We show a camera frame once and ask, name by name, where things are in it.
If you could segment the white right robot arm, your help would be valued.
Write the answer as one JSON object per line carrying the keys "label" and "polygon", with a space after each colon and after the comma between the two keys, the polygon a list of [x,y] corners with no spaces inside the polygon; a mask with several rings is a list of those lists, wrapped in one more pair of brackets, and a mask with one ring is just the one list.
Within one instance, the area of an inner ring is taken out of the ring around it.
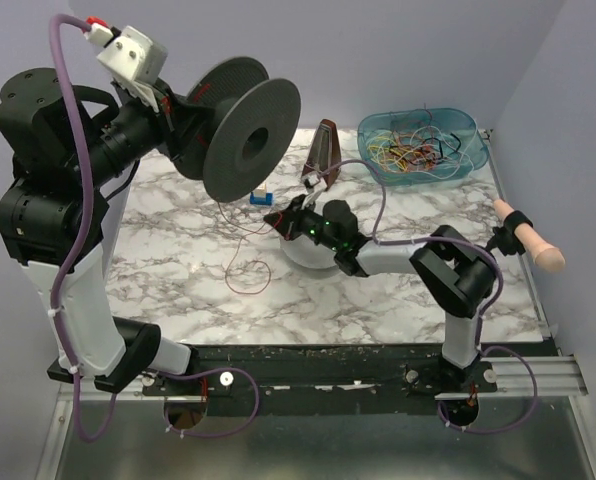
{"label": "white right robot arm", "polygon": [[285,246],[301,247],[288,256],[313,269],[336,266],[350,277],[415,274],[445,312],[442,357],[459,369],[479,356],[483,302],[501,278],[493,257],[448,225],[429,237],[378,243],[363,234],[347,202],[327,202],[320,213],[294,198],[283,210],[268,213],[264,222]]}

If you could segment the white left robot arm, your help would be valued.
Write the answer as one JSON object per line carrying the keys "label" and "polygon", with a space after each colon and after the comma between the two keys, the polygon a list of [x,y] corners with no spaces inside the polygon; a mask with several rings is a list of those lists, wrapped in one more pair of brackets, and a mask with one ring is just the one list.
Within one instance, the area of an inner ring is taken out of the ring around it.
{"label": "white left robot arm", "polygon": [[55,70],[11,77],[0,92],[0,132],[13,150],[12,185],[0,200],[0,235],[9,256],[34,284],[59,346],[48,374],[70,383],[90,377],[116,394],[145,371],[189,372],[192,351],[159,327],[111,313],[105,292],[102,222],[109,204],[101,187],[166,138],[163,114],[141,101],[116,101],[78,86],[90,186],[81,180],[76,144]]}

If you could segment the black cable spool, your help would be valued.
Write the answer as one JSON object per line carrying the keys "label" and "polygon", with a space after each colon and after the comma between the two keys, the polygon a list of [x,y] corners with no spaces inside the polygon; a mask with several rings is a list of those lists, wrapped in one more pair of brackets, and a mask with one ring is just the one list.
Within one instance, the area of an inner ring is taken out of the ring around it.
{"label": "black cable spool", "polygon": [[179,174],[203,183],[210,198],[247,196],[276,168],[297,129],[301,97],[285,78],[271,78],[251,57],[214,66],[177,100]]}

